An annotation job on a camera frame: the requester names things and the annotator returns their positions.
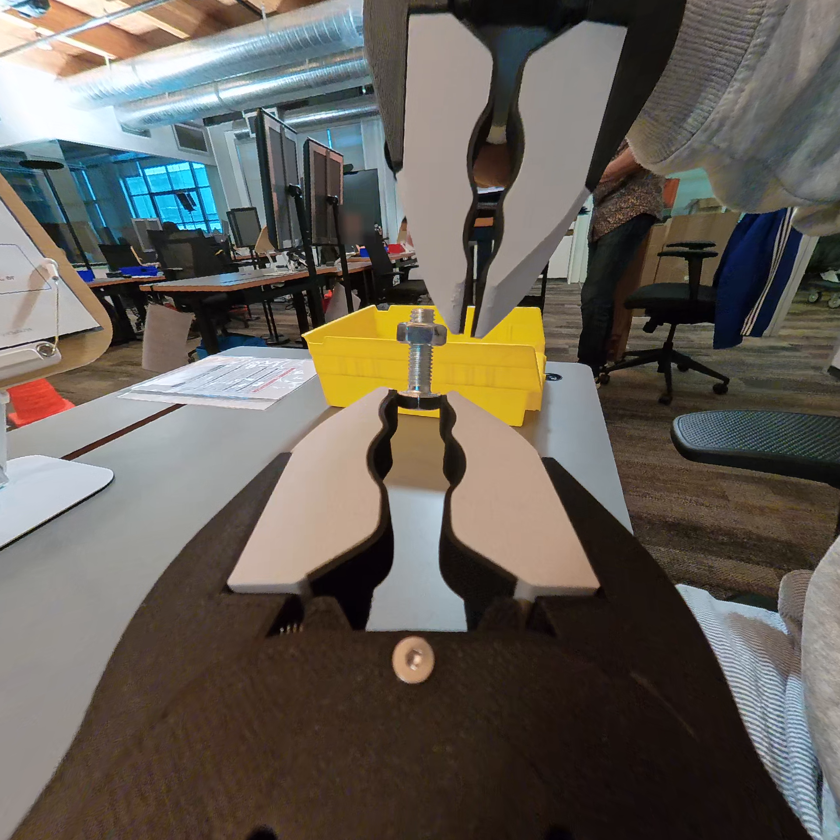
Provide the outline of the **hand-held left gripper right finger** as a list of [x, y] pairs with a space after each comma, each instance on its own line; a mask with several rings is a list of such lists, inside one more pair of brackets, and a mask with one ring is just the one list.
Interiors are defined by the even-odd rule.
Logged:
[[448, 488], [438, 566], [467, 629], [497, 600], [595, 595], [600, 582], [538, 451], [457, 392], [442, 398], [439, 420]]

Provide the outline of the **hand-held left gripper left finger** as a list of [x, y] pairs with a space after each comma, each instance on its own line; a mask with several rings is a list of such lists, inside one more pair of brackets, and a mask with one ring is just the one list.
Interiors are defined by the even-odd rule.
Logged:
[[331, 597], [365, 630], [393, 565], [385, 478], [397, 420], [396, 391], [378, 387], [296, 444], [227, 578], [232, 592]]

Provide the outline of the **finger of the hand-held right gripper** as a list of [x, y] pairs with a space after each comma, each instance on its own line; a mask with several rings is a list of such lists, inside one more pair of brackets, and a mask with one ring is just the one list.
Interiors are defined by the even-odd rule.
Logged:
[[476, 338], [529, 292], [591, 194], [585, 184], [627, 28], [576, 25], [531, 53], [518, 92], [521, 160], [501, 201]]
[[427, 292], [452, 333], [465, 330], [476, 217], [476, 145], [494, 108], [496, 61], [479, 33], [449, 12], [407, 24], [402, 169], [396, 185]]

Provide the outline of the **yellow plastic bin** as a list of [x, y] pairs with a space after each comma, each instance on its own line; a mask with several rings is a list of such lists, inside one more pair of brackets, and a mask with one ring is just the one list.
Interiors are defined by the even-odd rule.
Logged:
[[[397, 326], [413, 307], [373, 306], [303, 335], [327, 403], [346, 407], [369, 392], [406, 388], [408, 345]], [[450, 333], [434, 350], [433, 391], [456, 391], [513, 427], [539, 411], [545, 382], [545, 339], [539, 308], [514, 308], [483, 339]]]

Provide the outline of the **steel hex bolt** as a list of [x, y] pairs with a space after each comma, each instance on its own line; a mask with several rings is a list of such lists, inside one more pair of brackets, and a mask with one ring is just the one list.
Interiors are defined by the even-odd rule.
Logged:
[[[434, 309], [426, 307], [414, 308], [406, 322], [440, 324], [435, 321]], [[405, 390], [399, 392], [399, 405], [409, 410], [432, 411], [438, 408], [440, 403], [440, 394], [433, 392], [434, 350], [438, 347], [408, 344], [406, 346], [408, 347], [407, 385]]]

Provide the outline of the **wood-edged office desk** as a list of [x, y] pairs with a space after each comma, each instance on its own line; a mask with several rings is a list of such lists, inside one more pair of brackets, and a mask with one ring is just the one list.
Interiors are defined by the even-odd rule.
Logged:
[[140, 289], [150, 294], [170, 297], [177, 305], [184, 306], [191, 312], [206, 354], [213, 355], [219, 352], [218, 330], [208, 310], [209, 298], [247, 291], [256, 291], [258, 302], [291, 296], [295, 302], [298, 327], [304, 338], [308, 331], [326, 322], [322, 289], [327, 282], [341, 280], [344, 289], [351, 291], [350, 278], [369, 273], [372, 273], [372, 263], [369, 259], [352, 259], [344, 269], [321, 266], [313, 273], [307, 270], [267, 268], [163, 282], [150, 278], [150, 282], [141, 284]]

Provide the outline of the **person's right hand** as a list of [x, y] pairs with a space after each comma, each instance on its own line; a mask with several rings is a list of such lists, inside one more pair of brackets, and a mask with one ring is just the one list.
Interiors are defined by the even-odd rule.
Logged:
[[480, 189], [504, 189], [511, 183], [511, 153], [507, 143], [483, 143], [472, 165], [473, 179]]

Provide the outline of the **blue striped jacket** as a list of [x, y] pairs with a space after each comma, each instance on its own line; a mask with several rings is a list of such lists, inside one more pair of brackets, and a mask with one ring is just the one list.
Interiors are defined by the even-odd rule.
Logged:
[[712, 282], [714, 350], [761, 338], [787, 312], [817, 241], [794, 221], [792, 207], [739, 219]]

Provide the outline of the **black mesh office chair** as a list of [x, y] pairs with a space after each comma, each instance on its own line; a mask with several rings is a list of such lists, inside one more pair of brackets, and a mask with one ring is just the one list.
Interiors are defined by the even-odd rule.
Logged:
[[705, 411], [676, 417], [671, 441], [685, 459], [839, 488], [839, 418], [776, 411]]

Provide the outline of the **paned window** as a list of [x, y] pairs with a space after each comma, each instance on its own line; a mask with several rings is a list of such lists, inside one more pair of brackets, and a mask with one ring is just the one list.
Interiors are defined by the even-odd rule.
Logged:
[[205, 233], [223, 229], [205, 164], [124, 161], [118, 171], [133, 218], [155, 218]]

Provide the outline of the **person's striped shirt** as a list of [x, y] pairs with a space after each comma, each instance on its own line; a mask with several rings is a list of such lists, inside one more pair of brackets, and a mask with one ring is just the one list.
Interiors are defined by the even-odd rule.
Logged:
[[721, 667], [753, 747], [793, 813], [823, 837], [823, 774], [806, 722], [794, 630], [774, 611], [678, 584]]

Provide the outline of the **black wheeled cart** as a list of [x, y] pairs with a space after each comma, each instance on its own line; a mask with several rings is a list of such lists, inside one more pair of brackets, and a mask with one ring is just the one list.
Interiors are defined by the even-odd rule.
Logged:
[[805, 301], [814, 305], [827, 298], [829, 308], [838, 308], [839, 255], [837, 250], [814, 251], [801, 281], [806, 292]]

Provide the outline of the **black floor lamp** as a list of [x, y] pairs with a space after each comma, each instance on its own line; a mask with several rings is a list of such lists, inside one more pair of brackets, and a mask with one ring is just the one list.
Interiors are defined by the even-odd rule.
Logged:
[[82, 246], [82, 244], [79, 240], [76, 229], [73, 227], [73, 224], [70, 221], [70, 217], [69, 217], [69, 214], [68, 214], [67, 209], [65, 207], [65, 204], [63, 203], [63, 201], [62, 201], [62, 199], [61, 199], [61, 197], [60, 197], [60, 195], [57, 191], [56, 185], [54, 184], [53, 178], [51, 176], [51, 172], [59, 172], [59, 171], [65, 169], [65, 165], [62, 164], [59, 161], [39, 160], [39, 159], [23, 159], [23, 160], [21, 160], [20, 164], [21, 164], [22, 167], [24, 167], [27, 170], [30, 170], [32, 172], [40, 172], [44, 175], [45, 181], [46, 181], [46, 183], [49, 187], [49, 190], [51, 191], [51, 193], [52, 193], [52, 195], [53, 195], [53, 197], [56, 201], [56, 204], [58, 206], [59, 213], [63, 217], [63, 219], [65, 221], [65, 224], [68, 227], [68, 230], [70, 232], [70, 237], [71, 237], [71, 239], [72, 239], [72, 241], [73, 241], [73, 243], [74, 243], [74, 245], [77, 249], [78, 255], [81, 258], [81, 261], [84, 264], [84, 267], [86, 268], [86, 270], [92, 272], [92, 267], [91, 267], [91, 263], [90, 263], [90, 260], [88, 258], [87, 252], [85, 251], [85, 249], [83, 248], [83, 246]]

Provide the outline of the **wooden instruction board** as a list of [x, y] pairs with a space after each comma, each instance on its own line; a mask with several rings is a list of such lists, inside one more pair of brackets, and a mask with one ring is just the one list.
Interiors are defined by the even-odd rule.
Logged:
[[111, 340], [97, 296], [2, 178], [2, 390], [86, 366]]

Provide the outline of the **silver ventilation duct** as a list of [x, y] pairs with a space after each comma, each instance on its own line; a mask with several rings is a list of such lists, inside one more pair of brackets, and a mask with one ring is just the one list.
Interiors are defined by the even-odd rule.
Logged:
[[58, 80], [74, 108], [96, 109], [335, 56], [363, 45], [362, 1], [320, 2]]
[[175, 125], [201, 128], [206, 120], [229, 123], [258, 109], [290, 117], [293, 128], [320, 127], [380, 115], [369, 78], [333, 80], [305, 89], [301, 78], [268, 78], [264, 74], [129, 101], [113, 108], [122, 130], [146, 133]]

